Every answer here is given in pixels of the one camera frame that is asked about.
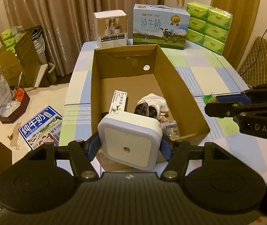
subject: plaid tablecloth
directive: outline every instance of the plaid tablecloth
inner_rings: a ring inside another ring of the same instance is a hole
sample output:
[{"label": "plaid tablecloth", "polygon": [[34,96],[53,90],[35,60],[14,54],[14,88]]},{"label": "plaid tablecloth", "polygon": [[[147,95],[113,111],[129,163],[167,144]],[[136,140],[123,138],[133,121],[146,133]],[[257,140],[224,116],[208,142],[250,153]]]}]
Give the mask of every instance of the plaid tablecloth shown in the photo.
[{"label": "plaid tablecloth", "polygon": [[[88,139],[91,132],[91,70],[95,42],[83,45],[66,95],[60,145]],[[213,141],[249,165],[267,180],[267,140],[239,133],[232,119],[210,118],[204,113],[203,95],[239,93],[246,83],[223,56],[190,41],[184,50],[163,48],[202,110],[211,129],[202,144]]]}]

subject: metal pin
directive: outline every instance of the metal pin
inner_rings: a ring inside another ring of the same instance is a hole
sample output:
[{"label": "metal pin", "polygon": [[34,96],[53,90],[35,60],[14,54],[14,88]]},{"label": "metal pin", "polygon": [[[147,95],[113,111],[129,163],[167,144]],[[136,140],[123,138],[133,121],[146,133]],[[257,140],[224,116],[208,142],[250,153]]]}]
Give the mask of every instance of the metal pin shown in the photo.
[{"label": "metal pin", "polygon": [[125,150],[125,152],[130,152],[130,149],[128,147],[124,147],[123,150]]},{"label": "metal pin", "polygon": [[83,178],[85,178],[85,179],[86,179],[86,178],[90,179],[90,178],[95,177],[96,174],[95,174],[95,172],[93,172],[93,171],[84,171],[84,172],[81,173],[81,176],[82,176]]},{"label": "metal pin", "polygon": [[162,174],[165,178],[176,178],[178,176],[178,173],[176,171],[165,171],[163,174]]},{"label": "metal pin", "polygon": [[19,85],[20,85],[20,81],[21,81],[21,78],[22,78],[22,74],[23,74],[23,71],[20,73],[17,89],[19,89]]}]

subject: screw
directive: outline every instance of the screw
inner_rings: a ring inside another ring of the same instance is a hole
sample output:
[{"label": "screw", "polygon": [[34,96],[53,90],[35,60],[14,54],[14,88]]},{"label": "screw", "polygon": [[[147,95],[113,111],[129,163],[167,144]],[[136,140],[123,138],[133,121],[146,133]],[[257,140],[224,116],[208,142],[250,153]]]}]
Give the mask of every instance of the screw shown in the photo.
[{"label": "screw", "polygon": [[95,177],[96,176],[96,174],[95,174],[95,172],[93,172],[93,171],[84,171],[84,172],[82,172],[81,173],[81,176],[83,177],[83,178],[87,178],[87,179],[90,179],[90,178],[93,178],[93,177]]},{"label": "screw", "polygon": [[130,149],[127,147],[124,147],[123,150],[125,150],[125,152],[130,152]]},{"label": "screw", "polygon": [[129,175],[127,175],[127,176],[125,176],[127,179],[133,179],[134,178],[134,175],[132,175],[132,174],[129,174]]},{"label": "screw", "polygon": [[162,174],[165,178],[176,178],[178,176],[178,173],[176,171],[165,171],[163,174]]}]

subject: green tissue pack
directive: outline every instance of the green tissue pack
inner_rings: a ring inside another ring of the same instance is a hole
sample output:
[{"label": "green tissue pack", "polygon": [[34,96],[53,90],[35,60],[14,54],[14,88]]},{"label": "green tissue pack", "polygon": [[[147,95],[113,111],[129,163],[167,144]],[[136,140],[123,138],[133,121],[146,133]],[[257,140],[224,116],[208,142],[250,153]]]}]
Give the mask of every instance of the green tissue pack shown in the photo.
[{"label": "green tissue pack", "polygon": [[202,44],[204,47],[206,47],[207,49],[210,49],[211,51],[219,54],[219,55],[222,55],[223,53],[223,50],[224,50],[224,46],[225,44],[208,36],[208,35],[205,35],[204,36],[204,39],[203,39],[203,44]]},{"label": "green tissue pack", "polygon": [[228,31],[221,29],[218,26],[207,23],[206,28],[205,28],[205,34],[225,43],[227,39]]},{"label": "green tissue pack", "polygon": [[17,41],[15,40],[15,37],[12,37],[8,40],[5,40],[4,44],[5,44],[5,48],[9,48],[10,46],[17,44]]},{"label": "green tissue pack", "polygon": [[191,17],[206,21],[208,16],[209,6],[198,2],[189,2],[186,5],[186,10]]},{"label": "green tissue pack", "polygon": [[188,27],[194,31],[204,34],[205,29],[206,29],[206,22],[203,20],[191,17]]},{"label": "green tissue pack", "polygon": [[224,30],[229,30],[232,14],[218,8],[210,8],[207,22],[216,25]]},{"label": "green tissue pack", "polygon": [[204,34],[188,29],[188,34],[186,36],[186,39],[202,46]]},{"label": "green tissue pack", "polygon": [[3,31],[0,36],[2,40],[5,41],[5,40],[12,38],[18,32],[24,32],[23,26],[10,27],[10,29]]},{"label": "green tissue pack", "polygon": [[15,45],[10,46],[9,48],[7,48],[6,50],[11,50],[13,54],[16,54],[16,50],[15,50]]}]

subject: logo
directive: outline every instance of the logo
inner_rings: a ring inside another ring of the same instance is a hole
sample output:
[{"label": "logo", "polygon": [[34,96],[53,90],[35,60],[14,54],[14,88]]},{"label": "logo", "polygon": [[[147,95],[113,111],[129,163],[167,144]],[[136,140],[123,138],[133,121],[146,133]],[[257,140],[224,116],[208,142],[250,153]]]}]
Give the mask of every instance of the logo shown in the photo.
[{"label": "logo", "polygon": [[267,132],[266,125],[264,125],[263,128],[261,129],[259,124],[255,124],[255,130],[256,131],[261,130],[262,132]]},{"label": "logo", "polygon": [[176,25],[176,26],[179,26],[179,22],[180,22],[180,17],[178,15],[173,15],[171,17],[171,23],[170,25]]}]

